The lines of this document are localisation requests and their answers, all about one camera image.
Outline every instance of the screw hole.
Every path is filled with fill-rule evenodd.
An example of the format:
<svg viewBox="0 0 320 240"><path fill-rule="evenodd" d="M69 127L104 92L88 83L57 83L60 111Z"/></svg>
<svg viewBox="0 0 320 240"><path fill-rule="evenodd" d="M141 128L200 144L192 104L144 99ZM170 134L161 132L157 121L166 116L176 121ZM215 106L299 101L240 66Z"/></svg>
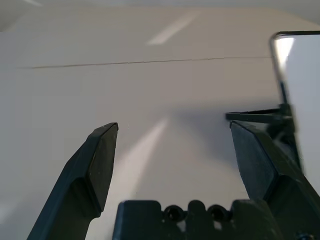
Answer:
<svg viewBox="0 0 320 240"><path fill-rule="evenodd" d="M176 205L168 206L164 210L164 216L172 222L180 222L185 218L184 211Z"/></svg>
<svg viewBox="0 0 320 240"><path fill-rule="evenodd" d="M230 219L230 213L220 205L213 205L209 207L208 213L215 221L228 221Z"/></svg>

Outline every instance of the black plastic part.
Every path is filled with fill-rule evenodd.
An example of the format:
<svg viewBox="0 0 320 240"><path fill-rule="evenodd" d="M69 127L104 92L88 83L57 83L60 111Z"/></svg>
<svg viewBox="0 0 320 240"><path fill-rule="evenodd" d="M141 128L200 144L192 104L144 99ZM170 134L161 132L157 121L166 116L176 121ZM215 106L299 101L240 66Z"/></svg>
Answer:
<svg viewBox="0 0 320 240"><path fill-rule="evenodd" d="M301 159L295 138L295 125L289 104L283 103L279 105L279 108L274 109L228 112L225 114L225 119L228 121L267 124L266 132L272 139L276 139L279 135L282 135L280 141L289 147L292 152L292 160L302 171Z"/></svg>
<svg viewBox="0 0 320 240"><path fill-rule="evenodd" d="M300 169L264 131L231 122L239 171L250 199L263 199L285 239L298 232L320 237L320 197Z"/></svg>
<svg viewBox="0 0 320 240"><path fill-rule="evenodd" d="M281 120L281 117L276 115L278 113L278 108L257 111L228 112L225 114L225 119L228 121L238 120L244 122L273 124Z"/></svg>
<svg viewBox="0 0 320 240"><path fill-rule="evenodd" d="M194 200L185 218L176 222L165 218L157 201L125 201L119 204L112 239L283 240L265 201L236 200L231 211L230 218L217 220L201 201Z"/></svg>
<svg viewBox="0 0 320 240"><path fill-rule="evenodd" d="M105 208L112 178L118 124L91 133L64 166L28 240L84 240Z"/></svg>

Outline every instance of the white wall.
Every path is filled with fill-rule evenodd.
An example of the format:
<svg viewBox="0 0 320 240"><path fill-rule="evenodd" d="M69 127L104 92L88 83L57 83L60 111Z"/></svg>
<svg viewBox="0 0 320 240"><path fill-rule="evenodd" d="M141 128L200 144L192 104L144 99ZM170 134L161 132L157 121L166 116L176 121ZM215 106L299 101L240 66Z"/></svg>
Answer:
<svg viewBox="0 0 320 240"><path fill-rule="evenodd" d="M191 7L268 7L296 14L320 24L318 0L1 0L0 31L5 30L27 10L39 5L72 6L191 6Z"/></svg>

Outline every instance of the reflective surface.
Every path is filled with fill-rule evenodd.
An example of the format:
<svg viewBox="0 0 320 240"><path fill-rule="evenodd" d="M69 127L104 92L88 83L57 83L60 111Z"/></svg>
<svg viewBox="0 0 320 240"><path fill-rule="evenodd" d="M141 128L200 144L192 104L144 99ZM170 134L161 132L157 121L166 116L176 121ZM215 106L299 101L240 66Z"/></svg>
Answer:
<svg viewBox="0 0 320 240"><path fill-rule="evenodd" d="M275 54L293 111L304 173L320 193L320 33L276 38Z"/></svg>

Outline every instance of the mirror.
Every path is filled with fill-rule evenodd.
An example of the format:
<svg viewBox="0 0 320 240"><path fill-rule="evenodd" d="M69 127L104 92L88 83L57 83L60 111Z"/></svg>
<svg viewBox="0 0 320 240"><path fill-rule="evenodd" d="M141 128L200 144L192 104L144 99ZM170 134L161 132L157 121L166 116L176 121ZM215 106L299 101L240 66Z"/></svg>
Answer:
<svg viewBox="0 0 320 240"><path fill-rule="evenodd" d="M277 33L271 50L304 174L320 195L320 31Z"/></svg>

